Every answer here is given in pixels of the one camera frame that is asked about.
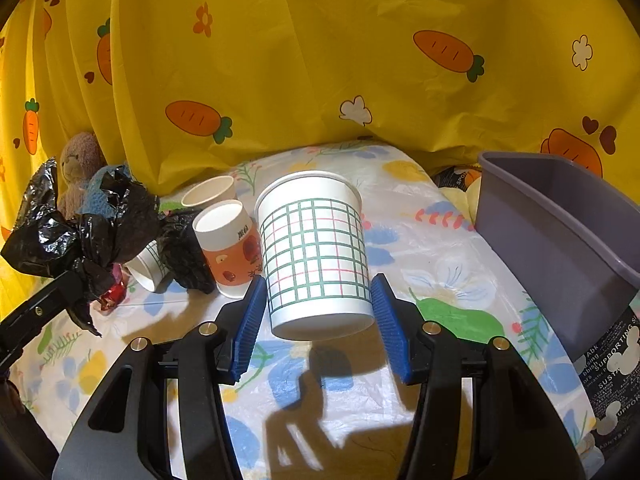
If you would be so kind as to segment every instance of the black plastic bag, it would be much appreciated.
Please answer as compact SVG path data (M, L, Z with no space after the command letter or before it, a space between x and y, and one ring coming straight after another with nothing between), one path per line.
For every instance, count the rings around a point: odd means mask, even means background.
M193 219L199 212L178 209L162 215L158 251L162 263L173 271L176 282L184 288L197 288L210 294L216 288L216 281L193 231Z
M2 248L2 257L18 272L56 278L72 270L82 280L84 301L67 306L80 328L95 335L89 303L114 284L111 267L132 260L153 240L159 227L158 198L116 168L100 188L116 216L76 215L65 220L56 209L58 167L50 158L33 175L22 197L18 218Z

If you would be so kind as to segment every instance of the yellow cloth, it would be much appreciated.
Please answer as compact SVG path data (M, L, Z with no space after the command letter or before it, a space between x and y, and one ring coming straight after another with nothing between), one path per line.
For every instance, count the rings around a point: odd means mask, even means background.
M640 200L640 39L616 0L22 0L0 43L5 229L86 129L159 194L375 135L429 170L542 146ZM0 261L0 316L32 282Z

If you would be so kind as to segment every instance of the paper cup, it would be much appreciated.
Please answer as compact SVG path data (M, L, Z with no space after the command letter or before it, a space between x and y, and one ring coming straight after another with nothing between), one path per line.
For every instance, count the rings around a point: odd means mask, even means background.
M239 200L223 200L193 219L196 233L221 294L244 298L262 270L258 231Z
M234 178L228 175L215 176L192 187L182 197L183 207L204 209L223 200L237 200Z
M127 263L127 269L140 285L151 292L156 291L162 279L169 273L169 269L160 261L155 240Z
M256 201L273 335L322 340L370 326L358 190L326 171L278 179Z

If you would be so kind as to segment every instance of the metal screw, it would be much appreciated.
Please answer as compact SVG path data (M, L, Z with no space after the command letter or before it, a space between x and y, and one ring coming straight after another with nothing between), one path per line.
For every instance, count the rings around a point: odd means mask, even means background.
M507 341L505 338L503 337L497 337L494 339L494 346L498 349L498 350L508 350L511 345L509 343L509 341Z
M207 321L198 327L198 332L202 335L213 335L218 331L218 327L215 323Z
M423 326L422 330L424 330L427 334L430 335L438 335L442 332L442 327L433 321L427 321Z
M137 337L131 342L131 349L134 352L140 352L146 348L147 344L146 337Z

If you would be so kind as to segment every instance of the cup base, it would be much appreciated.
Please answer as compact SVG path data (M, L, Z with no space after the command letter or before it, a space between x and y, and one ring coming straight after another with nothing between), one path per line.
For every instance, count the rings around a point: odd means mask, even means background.
M229 298L230 300L242 300L244 295L249 290L249 285L251 282L245 283L244 285L221 285L217 284L218 290L220 294Z
M281 323L272 327L271 333L290 341L323 341L355 334L373 322L369 314L320 314Z

